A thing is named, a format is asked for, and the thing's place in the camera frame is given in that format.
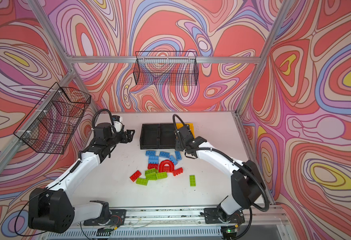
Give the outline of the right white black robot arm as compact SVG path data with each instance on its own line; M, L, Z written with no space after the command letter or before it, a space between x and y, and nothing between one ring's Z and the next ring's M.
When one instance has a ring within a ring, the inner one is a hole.
M175 149L184 152L190 159L201 159L230 177L231 194L216 207L217 218L228 222L237 211L251 209L267 212L270 200L258 167L252 161L239 161L216 149L205 138L194 137L189 126L174 114L172 123L175 134Z

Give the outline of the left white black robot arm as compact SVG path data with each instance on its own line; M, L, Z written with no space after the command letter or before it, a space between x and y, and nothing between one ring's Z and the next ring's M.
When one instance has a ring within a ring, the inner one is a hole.
M76 162L45 188L34 189L28 202L28 227L53 233L64 233L72 225L86 221L109 224L112 216L109 203L92 200L85 205L73 205L75 190L93 169L111 156L118 144L132 142L134 130L126 130L121 117L108 109L96 112L91 121L93 138L78 153Z

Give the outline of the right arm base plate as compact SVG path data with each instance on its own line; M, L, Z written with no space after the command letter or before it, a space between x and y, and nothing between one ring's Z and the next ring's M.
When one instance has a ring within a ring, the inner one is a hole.
M218 208L204 208L200 215L204 217L206 224L238 224L245 223L243 213L240 211L234 212L232 215L226 214Z

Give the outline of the red lego brick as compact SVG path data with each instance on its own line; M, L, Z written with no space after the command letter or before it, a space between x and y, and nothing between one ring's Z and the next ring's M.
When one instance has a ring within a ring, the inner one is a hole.
M132 182L135 182L141 175L142 173L140 171L135 171L129 178Z
M178 168L172 171L173 176L178 176L183 173L183 168Z
M158 166L159 166L159 164L148 164L147 169L148 170L151 170L151 169L158 170Z

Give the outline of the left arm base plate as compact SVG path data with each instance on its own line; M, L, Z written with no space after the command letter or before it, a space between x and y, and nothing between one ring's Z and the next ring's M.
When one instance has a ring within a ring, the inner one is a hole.
M84 221L85 226L116 226L119 227L124 225L125 217L126 217L125 209L111 209L109 210L109 214L105 216L101 216L96 219L90 219Z

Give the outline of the lone green lego brick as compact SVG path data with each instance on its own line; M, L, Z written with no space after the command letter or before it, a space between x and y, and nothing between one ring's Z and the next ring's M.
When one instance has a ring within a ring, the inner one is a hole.
M189 185L191 187L196 187L196 178L195 175L190 175L189 176Z

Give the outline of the red arch lego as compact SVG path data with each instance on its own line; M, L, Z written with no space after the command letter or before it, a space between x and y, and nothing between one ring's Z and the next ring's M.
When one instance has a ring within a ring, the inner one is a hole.
M159 173L172 173L174 171L174 163L171 160L164 160L158 166Z

